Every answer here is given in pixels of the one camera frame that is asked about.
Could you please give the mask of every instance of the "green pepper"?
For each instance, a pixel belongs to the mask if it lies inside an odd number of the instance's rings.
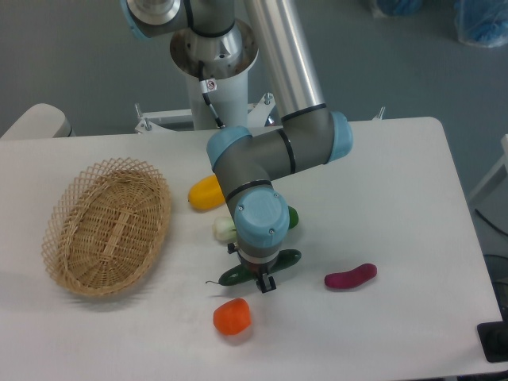
[[[270,274],[293,266],[300,260],[300,258],[302,258],[302,254],[298,250],[281,250],[279,256],[277,257],[277,261],[270,270]],[[256,275],[245,268],[243,264],[239,264],[222,274],[219,278],[218,284],[221,286],[234,286],[235,284],[245,283],[254,279],[256,279]]]

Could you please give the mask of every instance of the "blue joint cap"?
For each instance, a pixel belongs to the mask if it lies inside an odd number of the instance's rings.
[[[331,114],[335,130],[333,134],[332,154],[328,159],[328,163],[346,156],[351,152],[352,148],[352,130],[348,119],[346,119],[343,113],[337,111]]]
[[[129,24],[130,31],[138,40],[150,40],[150,37],[146,37],[143,32],[137,27],[136,22],[133,20],[133,17],[130,14],[129,6],[127,5],[127,0],[120,0],[121,10],[124,13],[127,24]]]
[[[245,127],[238,125],[237,127],[226,127],[214,134],[206,145],[206,153],[212,164],[212,171],[219,157],[229,148],[235,141],[242,137],[251,137],[252,134]]]
[[[234,214],[237,234],[255,248],[280,244],[289,229],[286,200],[271,188],[256,188],[240,199]]]

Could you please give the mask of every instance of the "orange tomato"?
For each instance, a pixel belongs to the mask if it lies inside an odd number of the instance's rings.
[[[223,304],[214,312],[214,325],[223,335],[237,335],[251,325],[248,303],[237,298]]]

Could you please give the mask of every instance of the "silver metal tube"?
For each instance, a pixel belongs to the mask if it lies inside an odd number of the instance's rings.
[[[246,0],[281,117],[325,103],[293,0]]]
[[[171,21],[180,9],[180,0],[127,0],[130,11],[149,25]]]

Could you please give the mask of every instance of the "green cucumber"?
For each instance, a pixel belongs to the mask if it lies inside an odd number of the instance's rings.
[[[296,264],[302,258],[301,252],[294,249],[281,250],[277,261],[270,270],[270,274],[284,270]],[[256,276],[250,272],[243,264],[226,271],[219,278],[218,284],[221,286],[234,286],[235,284],[245,283],[256,279]]]
[[[288,206],[289,209],[289,229],[293,229],[296,225],[298,225],[298,213],[296,213],[296,209]]]

